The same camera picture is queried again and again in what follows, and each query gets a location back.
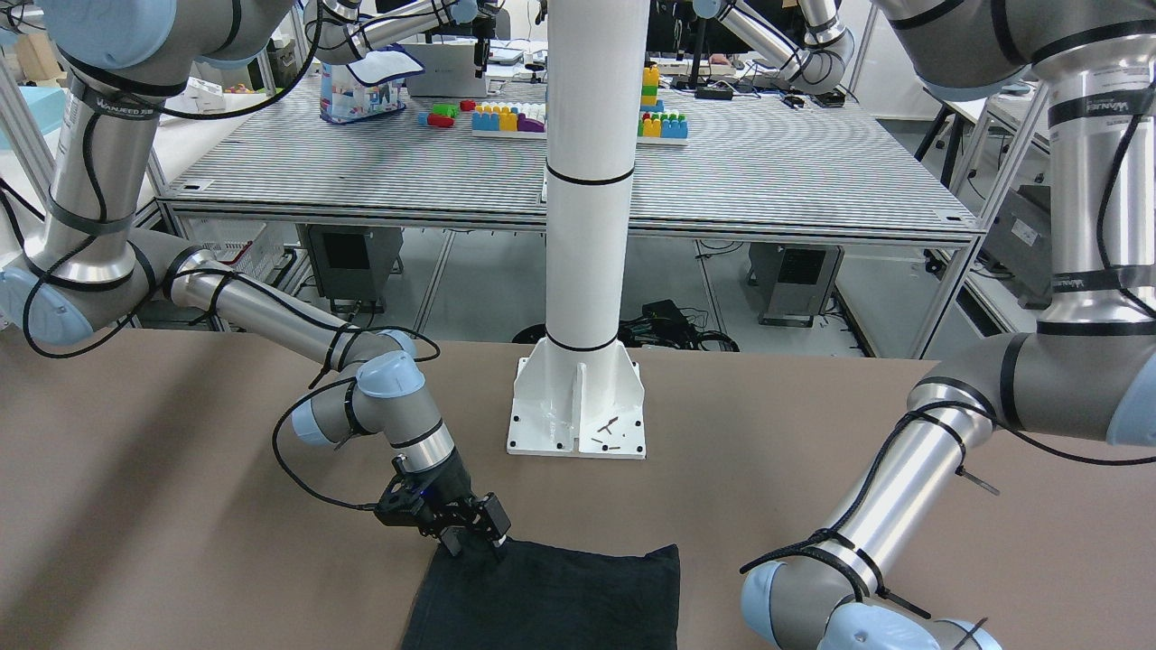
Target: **white pole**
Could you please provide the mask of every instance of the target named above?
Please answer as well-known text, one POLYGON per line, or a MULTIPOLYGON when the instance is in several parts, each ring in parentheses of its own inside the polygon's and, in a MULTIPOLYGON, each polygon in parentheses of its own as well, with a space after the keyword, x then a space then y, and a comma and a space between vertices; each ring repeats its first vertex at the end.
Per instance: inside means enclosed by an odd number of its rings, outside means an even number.
POLYGON ((645 457, 643 387, 616 335, 647 16, 647 0, 550 3, 548 338, 519 367, 511 453, 645 457))

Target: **aluminum workbench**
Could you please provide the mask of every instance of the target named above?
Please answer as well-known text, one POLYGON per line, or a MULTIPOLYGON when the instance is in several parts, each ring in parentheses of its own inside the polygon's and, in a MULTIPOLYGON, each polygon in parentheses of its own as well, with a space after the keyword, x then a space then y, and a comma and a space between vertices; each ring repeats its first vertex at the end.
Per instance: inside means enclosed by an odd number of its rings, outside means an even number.
MULTIPOLYGON (((510 83, 494 99, 542 102, 544 94, 543 84, 510 83)), ((689 116, 690 143, 639 146, 631 235, 961 252, 911 356, 926 353, 983 231, 877 121, 851 102, 792 110, 773 95, 661 98, 689 116)), ((179 220, 544 230, 544 141, 475 136, 468 119, 422 127, 414 113, 431 102, 408 103, 335 126, 318 118, 318 79, 307 79, 171 183, 162 201, 179 220)), ((598 110, 594 95, 590 110, 598 110)))

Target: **black cloth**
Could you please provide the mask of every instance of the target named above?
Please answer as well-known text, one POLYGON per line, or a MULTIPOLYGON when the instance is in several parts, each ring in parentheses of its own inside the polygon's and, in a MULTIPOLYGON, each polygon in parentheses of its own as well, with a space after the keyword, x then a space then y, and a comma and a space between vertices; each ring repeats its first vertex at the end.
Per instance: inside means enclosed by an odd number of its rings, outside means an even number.
POLYGON ((462 535, 438 546, 402 650, 675 650, 679 548, 609 557, 507 539, 501 561, 462 535))

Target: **wire basket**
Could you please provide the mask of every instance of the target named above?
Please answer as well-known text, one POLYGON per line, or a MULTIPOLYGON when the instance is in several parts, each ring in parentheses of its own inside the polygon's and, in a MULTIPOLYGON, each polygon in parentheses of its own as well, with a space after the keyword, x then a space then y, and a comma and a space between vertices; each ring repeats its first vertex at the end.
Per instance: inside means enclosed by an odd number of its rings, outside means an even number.
POLYGON ((193 239, 221 264, 264 280, 284 254, 282 224, 264 221, 192 220, 193 239))

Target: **brown table surface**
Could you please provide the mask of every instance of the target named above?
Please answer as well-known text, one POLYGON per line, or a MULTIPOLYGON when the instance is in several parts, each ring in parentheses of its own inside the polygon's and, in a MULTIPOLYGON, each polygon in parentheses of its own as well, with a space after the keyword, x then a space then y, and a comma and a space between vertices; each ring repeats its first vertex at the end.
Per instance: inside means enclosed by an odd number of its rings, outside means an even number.
MULTIPOLYGON (((525 350, 447 344, 423 365, 475 487, 498 493, 520 539, 677 544, 680 645, 712 650, 765 648, 736 568, 823 523, 929 367, 638 350, 650 458, 560 459, 504 451, 525 350)), ((127 331, 52 362, 0 333, 0 648, 394 648, 435 546, 277 468, 272 426, 314 370, 244 334, 127 331)), ((286 448, 349 500, 391 475, 378 438, 286 448)), ((1156 471, 1077 466, 1006 434, 968 467, 1003 495, 953 481, 889 575, 896 592, 991 616, 1008 650, 1156 644, 1156 471)))

